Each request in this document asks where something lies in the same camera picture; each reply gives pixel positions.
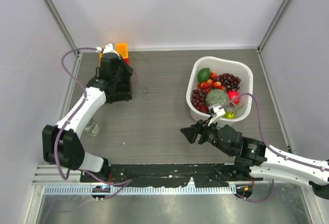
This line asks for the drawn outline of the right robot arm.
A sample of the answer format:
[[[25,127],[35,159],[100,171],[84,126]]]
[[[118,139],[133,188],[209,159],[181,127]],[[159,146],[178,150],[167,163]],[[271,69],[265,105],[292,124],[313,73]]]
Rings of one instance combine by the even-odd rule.
[[[182,128],[189,143],[210,143],[229,157],[234,157],[232,174],[237,180],[269,178],[310,188],[328,199],[328,161],[301,157],[282,151],[263,141],[247,138],[229,125],[217,128],[203,120]]]

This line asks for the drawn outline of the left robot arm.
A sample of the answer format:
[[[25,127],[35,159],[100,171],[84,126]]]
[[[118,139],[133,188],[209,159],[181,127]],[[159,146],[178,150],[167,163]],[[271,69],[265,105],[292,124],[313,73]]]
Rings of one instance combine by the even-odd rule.
[[[84,172],[98,182],[109,178],[109,161],[87,153],[80,137],[95,112],[105,103],[132,99],[132,73],[132,67],[122,56],[113,52],[103,53],[96,75],[84,86],[78,102],[56,125],[43,128],[44,160],[56,165],[63,179],[68,178],[62,171],[63,167]]]

